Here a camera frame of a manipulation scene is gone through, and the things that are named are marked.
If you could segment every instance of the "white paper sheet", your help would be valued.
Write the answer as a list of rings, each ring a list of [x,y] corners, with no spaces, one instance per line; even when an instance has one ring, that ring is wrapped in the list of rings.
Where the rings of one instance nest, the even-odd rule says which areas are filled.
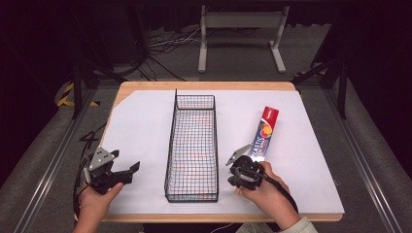
[[[224,166],[233,152],[251,143],[265,106],[280,111],[266,161],[289,186],[302,214],[343,214],[325,158],[297,91],[179,90],[216,98],[220,194],[217,203],[168,203],[164,179],[173,116],[174,90],[138,90],[112,111],[102,147],[120,150],[112,171],[141,161],[133,183],[112,203],[109,214],[259,214],[254,203],[233,193]]]

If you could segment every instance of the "hand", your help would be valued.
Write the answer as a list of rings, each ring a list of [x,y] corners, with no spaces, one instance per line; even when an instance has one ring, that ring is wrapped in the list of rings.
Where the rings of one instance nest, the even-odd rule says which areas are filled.
[[[106,194],[101,195],[92,187],[86,187],[80,196],[79,220],[73,232],[95,232],[122,188],[123,183],[118,183]]]
[[[267,176],[280,183],[287,192],[290,192],[282,179],[272,172],[270,163],[260,162],[259,164]],[[262,180],[260,187],[256,190],[249,190],[243,186],[240,187],[240,190],[243,196],[253,201],[261,211],[272,217],[282,230],[290,228],[300,220],[299,214],[288,199],[266,180]]]

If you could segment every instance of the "white metal frame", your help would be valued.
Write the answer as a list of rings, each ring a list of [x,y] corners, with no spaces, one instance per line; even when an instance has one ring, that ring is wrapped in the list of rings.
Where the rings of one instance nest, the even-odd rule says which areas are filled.
[[[282,12],[264,12],[264,13],[234,13],[234,12],[206,12],[205,6],[202,6],[200,29],[201,29],[201,44],[199,55],[199,73],[206,72],[206,56],[207,56],[207,41],[206,28],[223,28],[223,27],[266,27],[276,28],[277,34],[274,41],[269,41],[270,49],[272,50],[276,66],[279,73],[285,73],[286,68],[279,53],[279,43],[282,33],[285,28],[286,19],[288,17],[289,7],[284,7]]]

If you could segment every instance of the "wire grid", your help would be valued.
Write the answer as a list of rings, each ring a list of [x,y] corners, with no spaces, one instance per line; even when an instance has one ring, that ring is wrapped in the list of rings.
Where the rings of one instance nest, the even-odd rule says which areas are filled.
[[[177,95],[165,194],[169,202],[217,202],[215,97]]]

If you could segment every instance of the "sleeve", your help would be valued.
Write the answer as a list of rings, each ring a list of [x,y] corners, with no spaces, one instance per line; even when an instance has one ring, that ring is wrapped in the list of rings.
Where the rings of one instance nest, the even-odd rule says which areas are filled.
[[[305,216],[295,225],[291,226],[290,228],[280,231],[279,233],[317,233],[315,227],[313,226],[312,222],[308,220]]]

